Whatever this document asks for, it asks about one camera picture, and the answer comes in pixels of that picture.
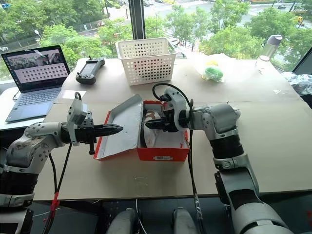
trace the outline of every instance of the laptop touchpad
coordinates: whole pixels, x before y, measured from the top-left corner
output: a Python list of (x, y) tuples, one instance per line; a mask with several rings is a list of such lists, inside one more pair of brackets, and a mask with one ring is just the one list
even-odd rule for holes
[(45, 116), (48, 113), (52, 104), (53, 103), (45, 102), (42, 104), (36, 103), (34, 105), (25, 106), (20, 118)]

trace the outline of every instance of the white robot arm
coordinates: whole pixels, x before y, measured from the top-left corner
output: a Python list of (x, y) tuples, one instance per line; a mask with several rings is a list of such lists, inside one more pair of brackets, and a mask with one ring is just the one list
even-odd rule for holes
[(23, 222), (31, 221), (29, 209), (24, 207), (32, 203), (38, 175), (54, 148), (85, 143), (90, 146), (89, 154), (94, 154), (96, 137), (116, 134), (122, 129), (114, 124), (93, 125), (91, 112), (79, 93), (75, 93), (66, 123), (39, 122), (27, 127), (23, 136), (9, 146), (6, 163), (0, 168), (1, 229), (18, 224), (12, 233), (19, 234)]
[(240, 111), (228, 104), (189, 107), (175, 88), (167, 88), (158, 99), (166, 102), (166, 108), (161, 119), (146, 123), (148, 128), (205, 132), (219, 170), (215, 173), (216, 187), (221, 201), (231, 207), (235, 233), (293, 234), (273, 208), (258, 197), (259, 186), (236, 127)]

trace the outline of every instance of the green fruit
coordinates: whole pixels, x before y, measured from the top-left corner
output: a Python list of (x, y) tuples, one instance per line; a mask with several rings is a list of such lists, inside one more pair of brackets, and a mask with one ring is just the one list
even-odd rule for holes
[(217, 82), (221, 82), (221, 78), (223, 77), (223, 72), (217, 66), (208, 66), (205, 69), (205, 74), (209, 79)]

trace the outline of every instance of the tree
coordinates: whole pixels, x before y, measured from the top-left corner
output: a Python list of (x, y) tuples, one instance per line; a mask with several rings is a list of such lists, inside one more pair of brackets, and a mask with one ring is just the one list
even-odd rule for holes
[(103, 0), (103, 4), (107, 7), (116, 7), (120, 8), (119, 0)]
[(65, 25), (46, 26), (43, 31), (41, 46), (59, 44), (64, 52), (66, 62), (72, 70), (80, 58), (91, 56), (92, 58), (112, 58), (112, 51), (98, 38), (84, 37), (79, 35), (72, 27)]
[(312, 29), (295, 30), (288, 40), (292, 51), (285, 55), (285, 59), (289, 62), (286, 69), (291, 71), (311, 48)]
[(124, 19), (106, 20), (104, 26), (98, 31), (103, 44), (111, 49), (113, 54), (116, 54), (115, 43), (120, 40), (131, 40), (132, 27), (130, 24), (125, 24)]
[(262, 39), (251, 36), (248, 28), (227, 27), (204, 40), (199, 49), (206, 55), (224, 53), (236, 59), (256, 59), (262, 50)]
[(79, 14), (73, 9), (73, 0), (42, 0), (40, 5), (47, 16), (45, 25), (76, 25)]
[(303, 8), (306, 10), (307, 16), (312, 15), (312, 0), (301, 0), (301, 6), (300, 8)]
[(202, 8), (196, 7), (196, 12), (192, 13), (193, 21), (195, 22), (193, 28), (193, 40), (202, 41), (203, 37), (207, 35), (209, 30), (209, 14)]
[(74, 0), (73, 9), (78, 14), (78, 24), (90, 23), (103, 18), (99, 0)]
[(45, 11), (35, 0), (14, 0), (3, 16), (1, 28), (4, 28), (7, 39), (33, 37), (34, 30), (42, 30), (47, 19)]
[(178, 38), (184, 45), (192, 40), (194, 18), (184, 12), (184, 8), (178, 5), (172, 6), (173, 11), (167, 15), (166, 27), (171, 29), (174, 37)]
[(252, 17), (251, 22), (245, 24), (250, 27), (251, 35), (267, 40), (271, 35), (288, 36), (295, 30), (294, 15), (289, 12), (280, 12), (273, 7)]
[(249, 2), (236, 0), (216, 0), (211, 8), (210, 30), (217, 33), (228, 26), (236, 26), (241, 22), (243, 15), (248, 13)]
[(145, 18), (145, 35), (146, 38), (164, 37), (164, 20), (162, 17), (149, 16)]
[(6, 67), (3, 59), (0, 59), (0, 80), (7, 80), (11, 79), (10, 72), (8, 68)]

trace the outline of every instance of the water bottle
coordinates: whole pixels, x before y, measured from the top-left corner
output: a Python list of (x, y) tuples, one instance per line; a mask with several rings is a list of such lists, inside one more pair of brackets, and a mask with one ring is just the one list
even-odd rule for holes
[(265, 68), (272, 58), (272, 56), (275, 54), (275, 52), (278, 49), (278, 46), (280, 45), (282, 41), (281, 35), (271, 35), (265, 44), (262, 52), (260, 53), (260, 56), (258, 57), (256, 61), (256, 67), (261, 70)]

